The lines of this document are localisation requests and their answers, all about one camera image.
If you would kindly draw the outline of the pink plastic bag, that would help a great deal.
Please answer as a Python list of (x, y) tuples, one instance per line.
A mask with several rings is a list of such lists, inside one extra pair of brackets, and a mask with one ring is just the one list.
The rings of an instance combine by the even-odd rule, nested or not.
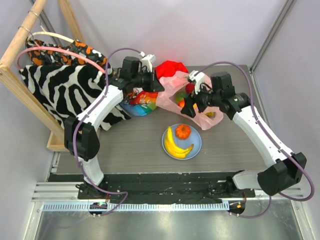
[[(218, 107), (207, 107), (204, 112), (199, 113), (198, 105), (193, 105), (195, 110), (195, 117), (191, 118), (187, 115), (181, 114), (181, 107), (175, 101), (175, 94), (177, 92), (185, 91), (186, 85), (189, 83), (188, 73), (177, 71), (172, 77), (161, 77), (160, 83), (164, 87), (164, 91), (158, 93), (156, 98), (156, 106), (160, 107), (169, 112), (173, 112), (189, 120), (192, 120), (197, 124), (203, 131), (211, 129), (217, 125), (224, 118), (224, 114), (219, 110)], [(205, 115), (207, 112), (215, 112), (214, 117), (208, 117)]]

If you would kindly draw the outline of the orange fake pumpkin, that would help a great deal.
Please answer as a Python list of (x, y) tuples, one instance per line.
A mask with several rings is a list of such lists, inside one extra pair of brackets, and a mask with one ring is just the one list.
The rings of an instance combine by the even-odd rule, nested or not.
[(175, 129), (175, 136), (180, 140), (186, 140), (191, 133), (192, 130), (187, 124), (180, 124)]

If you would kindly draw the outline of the yellow fake banana bunch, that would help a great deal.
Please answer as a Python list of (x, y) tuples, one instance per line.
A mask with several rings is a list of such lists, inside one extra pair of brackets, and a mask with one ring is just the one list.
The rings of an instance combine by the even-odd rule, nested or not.
[(166, 130), (163, 143), (166, 152), (176, 159), (185, 159), (194, 148), (194, 144), (191, 144), (187, 148), (181, 148), (177, 146), (173, 138), (173, 131), (171, 126), (169, 126)]

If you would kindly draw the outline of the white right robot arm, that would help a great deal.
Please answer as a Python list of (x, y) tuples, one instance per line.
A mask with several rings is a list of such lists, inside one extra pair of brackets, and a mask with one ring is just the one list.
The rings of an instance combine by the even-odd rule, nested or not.
[(307, 159), (301, 152), (293, 153), (283, 144), (263, 121), (257, 109), (245, 93), (236, 93), (231, 75), (218, 72), (210, 77), (211, 85), (205, 83), (205, 74), (192, 71), (187, 80), (195, 87), (185, 98), (181, 113), (191, 118), (207, 107), (218, 107), (249, 137), (266, 165), (261, 172), (240, 171), (226, 184), (226, 193), (233, 198), (244, 189), (260, 189), (274, 196), (300, 182)]

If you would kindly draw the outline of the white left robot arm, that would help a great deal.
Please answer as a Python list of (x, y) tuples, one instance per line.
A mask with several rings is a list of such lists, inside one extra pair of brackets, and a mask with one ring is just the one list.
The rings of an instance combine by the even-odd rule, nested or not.
[(64, 122), (64, 146), (76, 157), (83, 172), (84, 180), (90, 184), (89, 194), (100, 200), (107, 192), (104, 174), (98, 162), (100, 141), (97, 130), (103, 120), (118, 104), (123, 102), (135, 88), (145, 92), (164, 91), (158, 80), (153, 63), (155, 55), (148, 54), (142, 59), (127, 56), (119, 73), (108, 80), (101, 94), (76, 117), (68, 117)]

